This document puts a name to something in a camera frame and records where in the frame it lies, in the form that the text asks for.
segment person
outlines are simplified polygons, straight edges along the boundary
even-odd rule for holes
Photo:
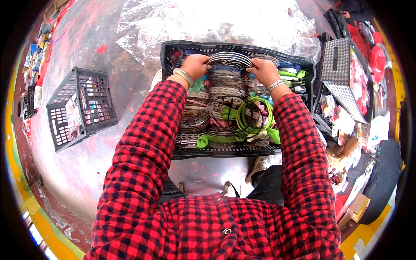
[[[207,60],[191,55],[181,69],[197,80],[210,68]],[[256,67],[247,71],[263,85],[279,82],[272,62],[252,62]],[[310,112],[284,84],[270,93],[282,140],[281,184],[268,183],[278,171],[271,167],[253,191],[268,186],[258,192],[265,195],[281,189],[284,206],[274,198],[221,193],[174,194],[161,202],[172,195],[163,193],[164,184],[174,185],[167,175],[187,100],[185,78],[175,73],[158,83],[126,128],[104,180],[84,259],[343,258],[325,150]]]

